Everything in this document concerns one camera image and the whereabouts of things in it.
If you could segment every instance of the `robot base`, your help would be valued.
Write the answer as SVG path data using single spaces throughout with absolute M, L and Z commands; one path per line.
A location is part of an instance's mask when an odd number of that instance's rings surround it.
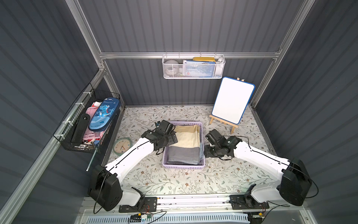
M 142 209 L 136 209 L 137 205 L 135 206 L 129 206 L 129 205 L 121 205 L 119 207 L 118 212 L 119 213 L 129 213 L 129 212 L 141 212 L 141 213 L 145 213 L 146 209 L 148 209 L 148 206 L 146 206 L 145 204 L 149 205 L 149 212 L 155 212 L 156 211 L 156 206 L 157 206 L 157 197 L 145 197 L 144 201 L 138 201 L 138 204 L 142 204 L 144 206 L 142 206 Z
M 230 195 L 231 207 L 232 210 L 242 210 L 242 209 L 262 209 L 260 204 L 253 200 L 252 204 L 248 204 L 245 195 Z M 261 205 L 268 209 L 270 208 L 268 202 L 263 202 Z
M 241 209 L 262 209 L 262 208 L 270 208 L 268 202 L 258 203 L 252 196 L 251 191 L 256 186 L 256 184 L 252 184 L 245 194 L 240 195 L 230 195 L 230 203 L 232 210 L 241 210 Z

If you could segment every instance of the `gray corrugated wall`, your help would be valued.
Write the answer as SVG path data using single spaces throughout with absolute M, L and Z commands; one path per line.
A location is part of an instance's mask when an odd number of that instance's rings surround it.
M 126 105 L 214 104 L 221 79 L 163 78 L 161 59 L 107 59 Z M 272 59 L 227 59 L 223 76 L 259 86 Z
M 319 224 L 358 218 L 357 12 L 357 1 L 316 1 L 257 106 L 278 155 L 318 184 L 306 201 Z
M 2 208 L 98 67 L 64 1 L 0 1 L 0 18 Z M 60 148 L 13 223 L 73 221 L 90 158 Z
M 102 52 L 277 51 L 301 0 L 80 0 Z
M 277 51 L 301 0 L 80 0 L 102 52 Z M 259 86 L 270 59 L 227 59 Z M 221 80 L 166 80 L 157 59 L 109 59 L 127 105 L 213 104 Z

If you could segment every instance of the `clock face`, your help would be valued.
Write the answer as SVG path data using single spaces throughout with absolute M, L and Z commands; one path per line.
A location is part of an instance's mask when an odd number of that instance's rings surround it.
M 124 153 L 131 147 L 131 142 L 128 139 L 120 139 L 113 147 L 114 152 Z

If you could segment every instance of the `green clock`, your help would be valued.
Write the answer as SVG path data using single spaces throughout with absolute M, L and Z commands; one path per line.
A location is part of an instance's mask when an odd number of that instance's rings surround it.
M 132 147 L 132 142 L 129 138 L 120 138 L 114 143 L 113 152 L 121 156 L 131 147 Z

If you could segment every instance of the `mounting plate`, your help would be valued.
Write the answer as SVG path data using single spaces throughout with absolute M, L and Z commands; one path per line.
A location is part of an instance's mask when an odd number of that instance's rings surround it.
M 230 201 L 245 201 L 245 197 L 243 194 L 241 195 L 230 195 Z M 269 203 L 268 202 L 263 202 L 261 203 L 261 205 L 264 205 L 264 208 L 268 209 L 269 207 Z M 260 206 L 259 203 L 255 203 L 253 208 L 249 208 L 245 205 L 245 203 L 242 204 L 236 204 L 236 203 L 231 203 L 231 207 L 232 210 L 242 210 L 242 209 L 262 209 L 262 207 Z
M 145 197 L 144 204 L 149 205 L 150 212 L 156 211 L 157 197 Z M 145 207 L 143 207 L 143 209 L 140 211 L 141 213 L 145 213 L 145 211 L 146 211 Z M 119 207 L 118 212 L 119 213 L 129 213 L 129 212 L 138 212 L 138 211 L 132 209 L 129 205 L 121 205 Z

